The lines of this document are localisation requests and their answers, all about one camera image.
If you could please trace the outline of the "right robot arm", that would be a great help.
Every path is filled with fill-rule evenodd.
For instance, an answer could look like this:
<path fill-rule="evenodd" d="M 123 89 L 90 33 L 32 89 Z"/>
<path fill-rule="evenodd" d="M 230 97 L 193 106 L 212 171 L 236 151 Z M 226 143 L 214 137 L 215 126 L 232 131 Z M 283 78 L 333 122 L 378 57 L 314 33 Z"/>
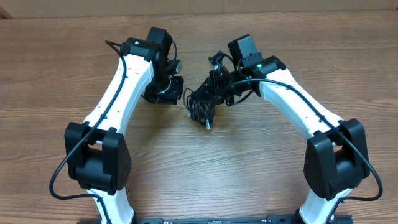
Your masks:
<path fill-rule="evenodd" d="M 251 94 L 273 104 L 306 142 L 304 176 L 310 187 L 293 215 L 270 215 L 268 223 L 352 223 L 337 215 L 339 204 L 370 173 L 363 125 L 328 111 L 308 94 L 277 57 L 264 58 L 250 35 L 217 52 L 213 69 L 195 90 L 184 93 L 191 119 L 210 127 L 216 105 L 238 105 Z"/>

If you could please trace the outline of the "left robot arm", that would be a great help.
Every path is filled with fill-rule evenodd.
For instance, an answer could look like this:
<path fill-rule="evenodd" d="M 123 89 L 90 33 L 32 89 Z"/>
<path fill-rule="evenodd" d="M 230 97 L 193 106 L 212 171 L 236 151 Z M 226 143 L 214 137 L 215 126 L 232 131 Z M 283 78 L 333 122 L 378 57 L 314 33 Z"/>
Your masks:
<path fill-rule="evenodd" d="M 126 193 L 131 171 L 127 126 L 141 98 L 152 104 L 177 104 L 183 90 L 181 62 L 168 58 L 176 44 L 158 27 L 151 27 L 144 40 L 130 37 L 107 44 L 119 56 L 116 73 L 83 122 L 68 124 L 61 165 L 86 190 L 83 196 L 95 200 L 99 223 L 133 223 L 135 213 Z"/>

